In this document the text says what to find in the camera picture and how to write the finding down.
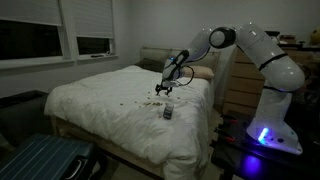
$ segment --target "bed frame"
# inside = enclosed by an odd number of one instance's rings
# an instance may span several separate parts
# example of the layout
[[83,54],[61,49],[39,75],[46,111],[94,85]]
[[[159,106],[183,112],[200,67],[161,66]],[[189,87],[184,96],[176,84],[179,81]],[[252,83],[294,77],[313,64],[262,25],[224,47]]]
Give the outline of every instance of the bed frame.
[[[142,58],[154,58],[154,54],[159,58],[162,58],[164,54],[167,56],[171,55],[174,51],[181,51],[181,49],[162,49],[162,48],[148,48],[143,47],[141,49],[140,55]],[[213,67],[213,72],[217,67],[220,52],[210,52],[207,56],[209,58],[215,58],[215,64]],[[96,143],[103,151],[110,154],[116,159],[120,159],[120,162],[124,162],[129,166],[133,166],[142,173],[153,177],[154,179],[164,179],[162,167],[163,164],[153,164],[148,159],[143,159],[135,156],[134,154],[122,149],[120,146],[112,143],[109,140],[105,140],[102,137],[92,134],[81,127],[78,127],[66,120],[60,119],[55,116],[51,116],[51,122],[56,136],[61,137],[71,137],[76,139],[81,139],[89,142]]]

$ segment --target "window frame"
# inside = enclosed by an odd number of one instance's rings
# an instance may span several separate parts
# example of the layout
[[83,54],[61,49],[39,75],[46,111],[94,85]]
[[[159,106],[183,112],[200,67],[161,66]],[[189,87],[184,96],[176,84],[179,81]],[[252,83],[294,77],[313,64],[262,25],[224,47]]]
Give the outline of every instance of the window frame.
[[[21,58],[21,59],[5,59],[0,61],[0,69],[10,69],[19,67],[28,67],[36,65],[47,65],[57,63],[69,63],[82,60],[94,60],[94,59],[109,59],[117,57],[115,48],[115,33],[113,38],[109,38],[110,53],[99,54],[86,54],[80,55],[77,43],[77,35],[75,30],[75,22],[72,14],[71,1],[57,0],[60,9],[60,17],[62,20],[62,26],[56,26],[58,29],[59,41],[62,56],[47,56],[47,57],[35,57],[35,58]],[[112,25],[114,32],[114,15],[113,15],[113,1],[111,0],[111,12],[112,12]],[[102,55],[102,57],[91,57],[92,55]]]

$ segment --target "window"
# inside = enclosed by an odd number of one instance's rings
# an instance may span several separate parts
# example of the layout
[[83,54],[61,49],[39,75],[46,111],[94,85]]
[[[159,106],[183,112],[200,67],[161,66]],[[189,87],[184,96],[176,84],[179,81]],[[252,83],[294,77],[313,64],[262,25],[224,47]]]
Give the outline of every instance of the window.
[[0,1],[0,60],[108,56],[113,43],[112,0]]
[[71,2],[79,54],[113,54],[112,1],[72,0]]
[[62,56],[55,26],[0,20],[0,60]]
[[110,54],[110,43],[107,38],[78,37],[79,54]]

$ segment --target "small object on bed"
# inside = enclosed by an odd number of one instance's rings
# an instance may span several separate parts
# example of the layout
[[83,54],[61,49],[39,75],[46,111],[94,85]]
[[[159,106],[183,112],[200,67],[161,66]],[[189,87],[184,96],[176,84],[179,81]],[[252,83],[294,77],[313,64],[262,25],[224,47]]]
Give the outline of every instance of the small object on bed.
[[166,107],[164,108],[163,117],[165,119],[171,119],[173,113],[174,105],[170,103],[166,103]]

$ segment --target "white wall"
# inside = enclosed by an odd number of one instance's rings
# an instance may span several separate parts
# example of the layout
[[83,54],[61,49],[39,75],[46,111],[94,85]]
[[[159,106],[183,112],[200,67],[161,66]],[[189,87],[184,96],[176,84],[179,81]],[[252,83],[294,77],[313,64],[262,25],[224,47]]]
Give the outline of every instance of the white wall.
[[67,84],[91,75],[116,70],[132,64],[128,57],[128,29],[129,0],[114,0],[114,25],[116,48],[118,58],[113,60],[99,60],[96,63],[81,63],[74,66],[56,65],[33,68],[16,69],[0,72],[0,97],[10,96],[17,93],[38,89],[49,92],[54,87]]
[[308,41],[320,25],[319,17],[319,0],[134,0],[130,1],[130,53],[138,57],[142,46],[188,47],[202,28],[238,27],[250,21]]

